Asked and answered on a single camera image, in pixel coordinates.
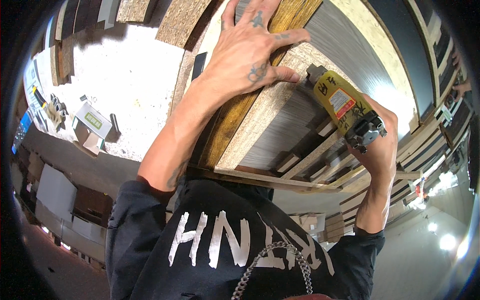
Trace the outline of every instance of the arm tattoo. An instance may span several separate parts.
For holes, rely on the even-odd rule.
[[[257,26],[260,26],[261,28],[264,27],[262,13],[263,11],[258,11],[258,15],[250,20],[250,23],[253,23],[253,27],[257,27]]]
[[[167,187],[169,189],[175,189],[177,187],[180,177],[183,175],[183,173],[185,173],[185,170],[187,169],[189,160],[190,158],[187,158],[186,160],[182,161],[180,165],[173,170],[172,176],[167,181]]]
[[[275,35],[275,39],[283,39],[283,38],[289,38],[289,37],[290,37],[290,34],[287,34],[287,35],[283,35],[283,34]]]
[[[250,80],[252,83],[259,82],[262,80],[265,75],[267,75],[267,64],[263,63],[260,67],[255,67],[255,64],[252,65],[252,69],[250,70],[250,73],[248,73],[247,78]]]

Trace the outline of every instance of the man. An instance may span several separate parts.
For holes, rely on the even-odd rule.
[[[178,209],[165,223],[163,203],[175,192],[213,113],[236,95],[300,78],[290,68],[270,66],[268,59],[279,47],[308,42],[309,33],[267,31],[280,0],[252,0],[234,24],[238,2],[228,3],[209,64],[148,150],[137,181],[120,188],[107,233],[111,298],[229,299],[257,254],[285,241],[310,265],[314,295],[302,296],[306,284],[295,257],[274,249],[253,269],[244,299],[368,299],[396,172],[397,118],[366,95],[388,135],[371,143],[364,155],[351,149],[372,181],[357,212],[356,235],[342,237],[328,254],[262,187],[187,178]]]

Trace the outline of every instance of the forearm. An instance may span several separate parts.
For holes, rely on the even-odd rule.
[[[365,198],[360,203],[356,215],[356,227],[368,233],[377,233],[385,228],[393,177],[372,178]]]
[[[159,191],[172,192],[176,189],[198,137],[215,111],[205,104],[212,97],[215,95],[205,90],[201,82],[192,82],[148,149],[138,169],[139,179],[146,180]]]

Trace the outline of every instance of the gray laminate panel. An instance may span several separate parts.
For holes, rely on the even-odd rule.
[[[236,20],[247,1],[237,8]],[[394,88],[378,56],[353,23],[330,1],[324,0],[305,28],[312,36],[311,44],[340,67],[365,93],[374,96],[378,86]],[[326,118],[326,111],[302,90],[294,92],[279,114],[240,162],[242,166],[274,169],[282,159],[293,152],[301,158],[315,149],[323,138],[315,132]],[[335,151],[341,152],[343,141],[313,162],[305,171],[309,176],[322,161]]]

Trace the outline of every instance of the light fixture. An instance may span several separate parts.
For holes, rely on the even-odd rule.
[[[451,234],[445,234],[440,239],[440,249],[442,250],[452,250],[455,247],[455,244],[455,237]]]
[[[65,249],[70,250],[70,246],[67,244],[64,244],[63,242],[60,242],[60,245],[62,245]]]
[[[437,231],[438,225],[437,223],[430,223],[428,225],[428,231],[435,232]]]

